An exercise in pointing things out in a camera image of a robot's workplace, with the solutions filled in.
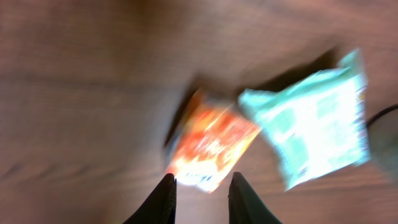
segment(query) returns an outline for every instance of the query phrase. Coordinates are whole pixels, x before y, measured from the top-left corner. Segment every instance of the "wooden table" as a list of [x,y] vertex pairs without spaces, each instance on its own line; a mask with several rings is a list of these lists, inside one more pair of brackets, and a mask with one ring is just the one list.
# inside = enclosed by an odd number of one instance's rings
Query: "wooden table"
[[[1,223],[121,223],[163,177],[188,86],[258,86],[331,47],[359,47],[367,117],[397,103],[396,0],[1,0]],[[397,223],[398,187],[369,162],[284,192],[258,137],[236,164],[284,223]],[[231,174],[178,186],[176,223],[227,223]]]

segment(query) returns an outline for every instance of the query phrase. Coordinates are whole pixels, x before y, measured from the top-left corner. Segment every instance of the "orange packet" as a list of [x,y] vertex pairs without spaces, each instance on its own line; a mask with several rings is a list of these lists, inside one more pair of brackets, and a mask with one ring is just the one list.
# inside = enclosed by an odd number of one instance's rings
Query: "orange packet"
[[194,93],[168,145],[167,172],[178,182],[214,191],[258,135],[260,128],[231,107]]

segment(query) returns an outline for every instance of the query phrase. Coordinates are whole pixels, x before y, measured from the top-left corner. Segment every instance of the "plastic packaging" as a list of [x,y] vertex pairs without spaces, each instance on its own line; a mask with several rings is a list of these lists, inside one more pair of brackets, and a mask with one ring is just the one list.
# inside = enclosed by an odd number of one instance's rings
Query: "plastic packaging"
[[348,54],[339,66],[278,93],[246,90],[239,96],[239,105],[274,146],[287,190],[369,160],[367,81],[359,52]]
[[192,96],[168,146],[168,172],[178,182],[214,191],[258,135],[260,129],[232,105],[201,90]]

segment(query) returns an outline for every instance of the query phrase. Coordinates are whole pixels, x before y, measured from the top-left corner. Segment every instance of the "light blue bag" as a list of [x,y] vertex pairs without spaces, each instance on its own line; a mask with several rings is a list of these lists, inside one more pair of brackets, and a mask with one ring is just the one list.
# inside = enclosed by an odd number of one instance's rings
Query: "light blue bag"
[[274,146],[286,190],[369,160],[366,85],[355,50],[339,68],[319,71],[281,92],[245,90],[239,96],[240,107]]

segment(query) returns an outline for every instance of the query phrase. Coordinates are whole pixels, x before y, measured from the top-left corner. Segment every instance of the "brown wood grain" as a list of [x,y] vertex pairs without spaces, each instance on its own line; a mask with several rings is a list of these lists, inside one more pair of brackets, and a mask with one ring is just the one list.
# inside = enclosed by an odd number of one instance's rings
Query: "brown wood grain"
[[[359,47],[367,117],[396,102],[396,0],[0,0],[0,223],[121,223],[163,176],[192,81],[254,87]],[[374,163],[284,192],[258,137],[236,164],[284,223],[398,223]],[[227,223],[231,175],[178,186],[177,223]]]

